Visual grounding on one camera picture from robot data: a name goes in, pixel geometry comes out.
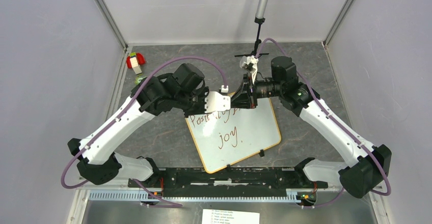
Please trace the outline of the yellow framed whiteboard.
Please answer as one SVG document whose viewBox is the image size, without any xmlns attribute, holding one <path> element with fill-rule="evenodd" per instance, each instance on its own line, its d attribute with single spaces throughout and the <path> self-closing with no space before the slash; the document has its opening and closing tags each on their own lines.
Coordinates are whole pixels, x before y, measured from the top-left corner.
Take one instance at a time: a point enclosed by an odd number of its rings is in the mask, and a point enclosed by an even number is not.
<svg viewBox="0 0 432 224">
<path fill-rule="evenodd" d="M 276 146 L 282 140 L 273 104 L 258 99 L 254 109 L 233 108 L 186 120 L 204 170 L 213 174 Z"/>
</svg>

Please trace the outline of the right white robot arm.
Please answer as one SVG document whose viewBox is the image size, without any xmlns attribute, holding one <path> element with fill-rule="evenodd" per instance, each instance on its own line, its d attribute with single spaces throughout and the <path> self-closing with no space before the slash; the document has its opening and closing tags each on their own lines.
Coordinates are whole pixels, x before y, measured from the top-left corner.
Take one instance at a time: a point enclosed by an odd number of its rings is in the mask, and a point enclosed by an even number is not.
<svg viewBox="0 0 432 224">
<path fill-rule="evenodd" d="M 291 58 L 271 60 L 271 77 L 257 79 L 258 59 L 242 57 L 239 66 L 246 71 L 238 90 L 231 97 L 232 108 L 255 109 L 258 99 L 279 98 L 284 108 L 317 130 L 340 154 L 342 162 L 308 158 L 299 163 L 294 181 L 300 187 L 313 182 L 339 185 L 355 198 L 369 192 L 388 196 L 392 152 L 375 146 L 341 120 L 298 74 Z"/>
</svg>

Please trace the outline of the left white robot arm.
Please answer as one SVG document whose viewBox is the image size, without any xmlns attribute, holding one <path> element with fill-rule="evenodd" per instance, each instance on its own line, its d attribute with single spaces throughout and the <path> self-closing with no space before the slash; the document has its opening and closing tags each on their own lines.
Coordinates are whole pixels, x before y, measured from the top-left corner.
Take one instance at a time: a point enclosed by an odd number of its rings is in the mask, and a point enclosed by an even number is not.
<svg viewBox="0 0 432 224">
<path fill-rule="evenodd" d="M 101 185 L 112 179 L 137 179 L 156 186 L 160 173 L 150 158 L 131 158 L 115 150 L 145 123 L 173 108 L 185 116 L 205 111 L 209 91 L 204 74 L 192 64 L 181 64 L 173 73 L 147 77 L 102 126 L 83 139 L 73 138 L 68 148 L 77 156 L 77 170 L 87 181 Z"/>
</svg>

